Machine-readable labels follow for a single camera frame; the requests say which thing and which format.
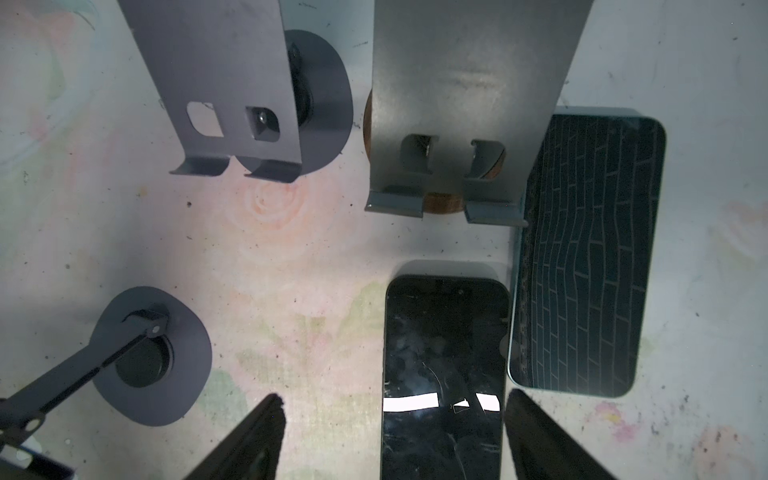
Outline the teal edged black phone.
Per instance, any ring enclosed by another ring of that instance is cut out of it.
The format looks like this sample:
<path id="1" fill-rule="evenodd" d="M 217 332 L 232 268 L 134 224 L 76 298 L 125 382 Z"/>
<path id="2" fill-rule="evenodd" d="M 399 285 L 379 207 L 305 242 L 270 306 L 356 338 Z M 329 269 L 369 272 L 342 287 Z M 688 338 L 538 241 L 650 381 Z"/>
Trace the teal edged black phone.
<path id="1" fill-rule="evenodd" d="M 604 398 L 633 386 L 666 143 L 647 116 L 551 119 L 517 243 L 515 384 Z"/>

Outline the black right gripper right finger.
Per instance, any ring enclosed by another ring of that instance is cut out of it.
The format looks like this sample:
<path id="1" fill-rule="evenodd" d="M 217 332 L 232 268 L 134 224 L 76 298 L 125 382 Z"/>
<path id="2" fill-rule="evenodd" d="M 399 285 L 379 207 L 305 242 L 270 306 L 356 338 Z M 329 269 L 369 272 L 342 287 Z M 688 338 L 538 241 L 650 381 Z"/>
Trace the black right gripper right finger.
<path id="1" fill-rule="evenodd" d="M 523 390 L 510 391 L 503 420 L 518 479 L 614 479 Z"/>

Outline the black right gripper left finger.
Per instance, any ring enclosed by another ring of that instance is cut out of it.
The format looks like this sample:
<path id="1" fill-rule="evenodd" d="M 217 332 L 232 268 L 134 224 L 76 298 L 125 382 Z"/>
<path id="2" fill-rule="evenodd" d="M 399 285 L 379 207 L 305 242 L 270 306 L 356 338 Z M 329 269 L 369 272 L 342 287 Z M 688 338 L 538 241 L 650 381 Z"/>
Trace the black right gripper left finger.
<path id="1" fill-rule="evenodd" d="M 186 479 L 276 478 L 286 427 L 282 398 L 267 395 Z"/>

